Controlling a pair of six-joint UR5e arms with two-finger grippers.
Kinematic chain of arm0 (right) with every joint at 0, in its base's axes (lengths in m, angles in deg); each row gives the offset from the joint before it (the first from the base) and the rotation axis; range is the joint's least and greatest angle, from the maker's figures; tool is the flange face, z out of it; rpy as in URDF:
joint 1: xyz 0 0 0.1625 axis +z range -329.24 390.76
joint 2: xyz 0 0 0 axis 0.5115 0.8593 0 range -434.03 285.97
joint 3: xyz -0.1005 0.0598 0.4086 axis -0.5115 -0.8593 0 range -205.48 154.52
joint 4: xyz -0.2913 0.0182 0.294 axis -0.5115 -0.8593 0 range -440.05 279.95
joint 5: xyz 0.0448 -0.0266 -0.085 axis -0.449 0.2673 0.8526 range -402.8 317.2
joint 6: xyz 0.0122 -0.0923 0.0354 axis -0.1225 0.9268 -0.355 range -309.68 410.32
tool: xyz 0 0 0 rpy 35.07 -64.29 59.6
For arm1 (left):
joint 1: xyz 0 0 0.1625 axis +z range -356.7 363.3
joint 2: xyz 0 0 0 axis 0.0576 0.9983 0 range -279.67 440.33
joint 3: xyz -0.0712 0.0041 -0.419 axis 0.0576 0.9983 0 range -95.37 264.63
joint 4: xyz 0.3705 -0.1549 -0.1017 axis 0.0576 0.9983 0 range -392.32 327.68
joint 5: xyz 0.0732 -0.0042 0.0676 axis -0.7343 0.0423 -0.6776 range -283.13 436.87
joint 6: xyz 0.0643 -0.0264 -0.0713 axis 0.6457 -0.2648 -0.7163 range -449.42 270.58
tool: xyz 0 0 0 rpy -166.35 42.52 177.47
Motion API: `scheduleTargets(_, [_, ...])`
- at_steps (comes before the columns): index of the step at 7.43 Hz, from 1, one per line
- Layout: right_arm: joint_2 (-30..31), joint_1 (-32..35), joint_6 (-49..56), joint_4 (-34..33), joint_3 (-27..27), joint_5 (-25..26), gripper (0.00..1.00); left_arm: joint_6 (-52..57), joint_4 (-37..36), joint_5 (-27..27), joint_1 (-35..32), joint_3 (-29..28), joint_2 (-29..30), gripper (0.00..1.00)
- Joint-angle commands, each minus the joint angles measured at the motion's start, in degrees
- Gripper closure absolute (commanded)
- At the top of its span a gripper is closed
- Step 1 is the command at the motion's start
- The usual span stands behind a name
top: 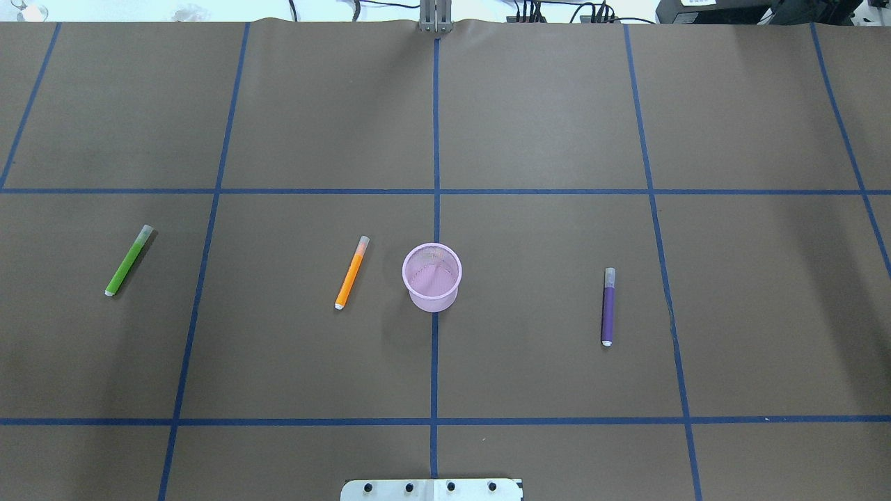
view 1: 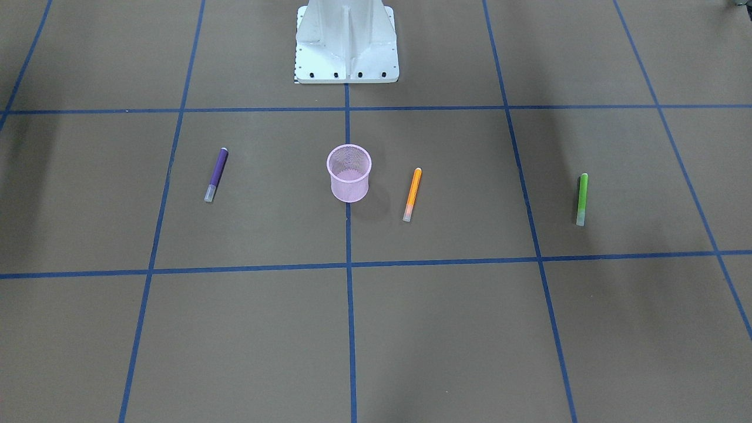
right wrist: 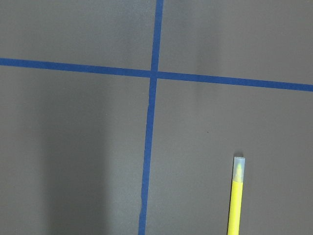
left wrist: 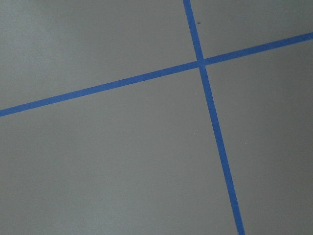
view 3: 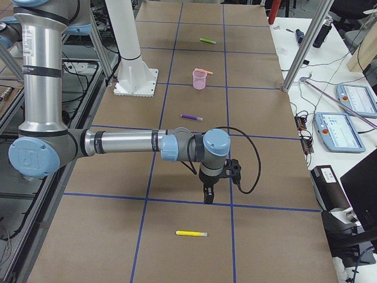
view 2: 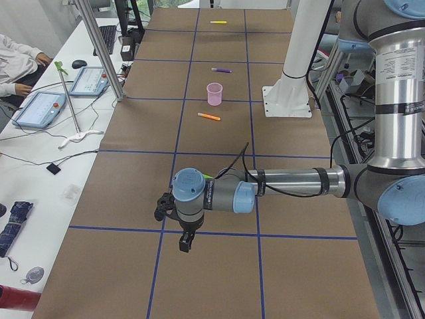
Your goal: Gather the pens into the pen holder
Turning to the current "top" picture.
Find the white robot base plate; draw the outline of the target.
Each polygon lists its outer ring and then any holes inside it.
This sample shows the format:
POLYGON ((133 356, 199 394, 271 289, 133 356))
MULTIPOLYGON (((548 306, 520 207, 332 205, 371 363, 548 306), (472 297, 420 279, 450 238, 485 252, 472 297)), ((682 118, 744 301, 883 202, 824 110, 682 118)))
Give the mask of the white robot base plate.
POLYGON ((523 500, 520 479, 355 479, 340 500, 523 500))

